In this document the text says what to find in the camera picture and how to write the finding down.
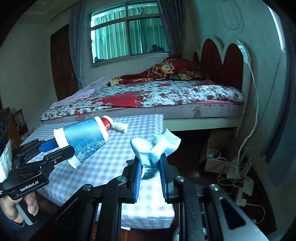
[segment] green curtain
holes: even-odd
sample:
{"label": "green curtain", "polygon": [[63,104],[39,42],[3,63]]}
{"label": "green curtain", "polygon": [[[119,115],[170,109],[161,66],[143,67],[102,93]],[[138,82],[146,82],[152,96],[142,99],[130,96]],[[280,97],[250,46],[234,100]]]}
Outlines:
{"label": "green curtain", "polygon": [[[128,15],[159,13],[158,6],[144,6],[128,9]],[[124,18],[125,10],[107,14],[94,19],[95,25]],[[163,32],[160,18],[141,19],[129,22],[132,54],[147,53],[152,45],[157,45],[168,51],[168,45]],[[112,24],[95,30],[93,40],[94,57],[110,59],[128,55],[125,22]]]}
{"label": "green curtain", "polygon": [[[114,19],[124,18],[125,10],[107,14],[101,18],[95,18],[95,25]],[[110,59],[128,54],[126,39],[126,24],[120,22],[95,30],[93,40],[94,56],[98,59]]]}

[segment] bed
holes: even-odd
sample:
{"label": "bed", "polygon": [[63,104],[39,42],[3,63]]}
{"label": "bed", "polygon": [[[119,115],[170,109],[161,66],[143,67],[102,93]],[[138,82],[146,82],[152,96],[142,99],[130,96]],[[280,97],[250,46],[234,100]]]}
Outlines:
{"label": "bed", "polygon": [[41,120],[48,124],[103,115],[163,114],[164,127],[171,131],[237,127],[238,133],[249,93],[248,50],[237,40],[223,48],[217,38],[209,37],[194,53],[194,62],[214,83],[165,80],[115,85],[48,110]]}

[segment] wooden door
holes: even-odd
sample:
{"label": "wooden door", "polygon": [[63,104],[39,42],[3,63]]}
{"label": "wooden door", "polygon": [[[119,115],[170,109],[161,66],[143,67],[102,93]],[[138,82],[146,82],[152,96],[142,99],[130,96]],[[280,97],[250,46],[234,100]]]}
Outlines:
{"label": "wooden door", "polygon": [[50,36],[52,76],[57,99],[60,101],[78,91],[69,45],[69,24]]}

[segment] floral bedspread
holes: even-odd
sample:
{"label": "floral bedspread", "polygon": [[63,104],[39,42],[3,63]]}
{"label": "floral bedspread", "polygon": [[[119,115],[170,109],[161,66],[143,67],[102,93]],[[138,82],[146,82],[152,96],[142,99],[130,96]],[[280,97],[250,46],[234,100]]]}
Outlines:
{"label": "floral bedspread", "polygon": [[79,115],[116,107],[155,107],[191,104],[206,100],[243,103],[242,93],[233,88],[206,81],[151,81],[115,85],[95,91],[89,98],[50,109],[41,120]]}

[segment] red blanket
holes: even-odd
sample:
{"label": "red blanket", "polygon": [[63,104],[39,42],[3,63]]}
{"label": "red blanket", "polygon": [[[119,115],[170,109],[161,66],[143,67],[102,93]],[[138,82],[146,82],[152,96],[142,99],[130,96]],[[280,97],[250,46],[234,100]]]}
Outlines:
{"label": "red blanket", "polygon": [[130,84],[153,80],[204,80],[198,65],[189,60],[168,57],[139,74],[127,74],[112,79],[107,85]]}

